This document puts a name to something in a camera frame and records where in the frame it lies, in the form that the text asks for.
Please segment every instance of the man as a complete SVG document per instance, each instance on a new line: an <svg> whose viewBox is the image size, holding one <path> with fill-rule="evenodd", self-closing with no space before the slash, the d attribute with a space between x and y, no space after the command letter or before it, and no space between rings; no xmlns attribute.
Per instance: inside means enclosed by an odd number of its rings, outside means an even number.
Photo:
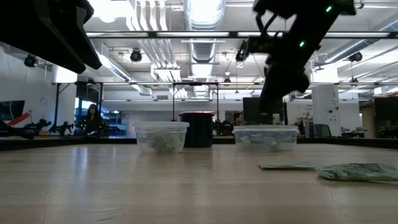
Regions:
<svg viewBox="0 0 398 224"><path fill-rule="evenodd" d="M244 125L243 113L238 112L234 114L234 126Z"/></svg>

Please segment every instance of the table surface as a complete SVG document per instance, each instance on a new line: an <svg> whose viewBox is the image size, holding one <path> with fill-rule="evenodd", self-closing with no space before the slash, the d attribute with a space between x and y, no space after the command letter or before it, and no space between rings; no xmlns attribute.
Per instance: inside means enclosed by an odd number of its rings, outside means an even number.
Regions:
<svg viewBox="0 0 398 224"><path fill-rule="evenodd" d="M140 154L136 145L0 152L0 222L397 223L398 185L336 182L260 162L397 162L398 151L299 144L236 152L234 145Z"/></svg>

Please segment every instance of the crumpled paper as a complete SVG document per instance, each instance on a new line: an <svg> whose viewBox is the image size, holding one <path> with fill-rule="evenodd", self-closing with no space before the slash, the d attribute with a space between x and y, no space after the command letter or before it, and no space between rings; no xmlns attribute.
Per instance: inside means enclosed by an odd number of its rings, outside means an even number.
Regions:
<svg viewBox="0 0 398 224"><path fill-rule="evenodd" d="M260 164L260 167L262 169L310 169L318 172L319 177L329 180L398 181L397 167L386 163L319 165L311 162L265 162Z"/></svg>

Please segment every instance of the ductwork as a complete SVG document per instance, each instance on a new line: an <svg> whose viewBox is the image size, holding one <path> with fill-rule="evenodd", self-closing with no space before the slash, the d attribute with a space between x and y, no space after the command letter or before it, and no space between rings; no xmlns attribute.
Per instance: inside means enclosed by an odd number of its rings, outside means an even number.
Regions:
<svg viewBox="0 0 398 224"><path fill-rule="evenodd" d="M225 5L226 0L184 0L186 30L220 30L223 25ZM194 43L189 45L189 49L191 62L215 62L216 43ZM211 75L213 66L210 64L191 65L191 71L198 78L206 78Z"/></svg>
<svg viewBox="0 0 398 224"><path fill-rule="evenodd" d="M107 48L107 46L102 44L100 52L100 54L97 54L104 67L109 69L109 71L111 71L113 74L115 74L125 82L137 82L137 80L134 80L129 76L129 73L125 71L122 66L109 58L109 49ZM132 87L138 90L141 96L152 96L152 90L150 88L139 85L132 85Z"/></svg>
<svg viewBox="0 0 398 224"><path fill-rule="evenodd" d="M144 30L149 30L148 24L147 24L147 13L146 13L146 1L145 0L140 0L141 3L141 18L140 18L140 25ZM156 45L156 42L154 39L149 40L149 46L152 49L152 52L155 52L155 58L158 62L160 62L161 67L165 68L166 63L163 60L163 56L159 50L159 48Z"/></svg>
<svg viewBox="0 0 398 224"><path fill-rule="evenodd" d="M152 27L152 30L158 31L159 28L157 26L157 19L156 19L156 3L155 0L149 0L149 6L150 6L150 26ZM167 61L167 66L172 67L172 61L170 59L170 55L166 49L166 46L164 44L163 40L158 40L158 43L160 45L160 48L162 48L164 57Z"/></svg>
<svg viewBox="0 0 398 224"><path fill-rule="evenodd" d="M129 30L131 31L135 31L141 30L141 27L138 23L138 18L137 18L137 11L135 10L135 8L133 7L133 5L135 6L135 2L130 2L130 11L131 11L131 17L127 17L126 18L126 25L129 28ZM154 58L154 53L151 49L151 47L149 46L148 40L142 40L139 39L138 40L138 44L140 45L141 49L144 50L144 52L147 54L149 60L158 68L161 67L161 64L159 61L157 61Z"/></svg>
<svg viewBox="0 0 398 224"><path fill-rule="evenodd" d="M166 24L166 5L164 0L159 0L159 21L160 21L160 27L162 28L162 31L167 31L167 24ZM164 53L170 57L170 62L171 66L173 68L178 68L177 61L175 59L172 43L170 39L165 40L165 49L163 49Z"/></svg>
<svg viewBox="0 0 398 224"><path fill-rule="evenodd" d="M374 27L371 31L380 31L380 32L390 32L390 31L398 31L398 13L394 14L390 18L386 19L376 27ZM319 62L316 65L324 65L328 63L335 63L341 59L347 58L350 55L355 54L356 52L364 49L365 47L369 47L370 45L376 43L377 39L373 40L352 40L337 50L324 55L323 58L319 59Z"/></svg>

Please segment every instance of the machine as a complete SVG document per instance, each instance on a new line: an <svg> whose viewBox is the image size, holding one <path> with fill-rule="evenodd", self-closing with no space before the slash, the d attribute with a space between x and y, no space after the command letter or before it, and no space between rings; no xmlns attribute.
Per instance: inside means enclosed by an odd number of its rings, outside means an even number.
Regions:
<svg viewBox="0 0 398 224"><path fill-rule="evenodd" d="M250 53L269 54L264 74L266 81L259 102L259 111L266 112L274 102L298 90L304 92L309 80L304 73L305 64L339 15L355 15L353 0L257 0L253 5L256 22L261 35L250 37L246 49L240 49L237 58L246 59ZM261 17L272 12L264 25ZM276 17L289 19L296 15L288 32L274 35L267 30Z"/></svg>

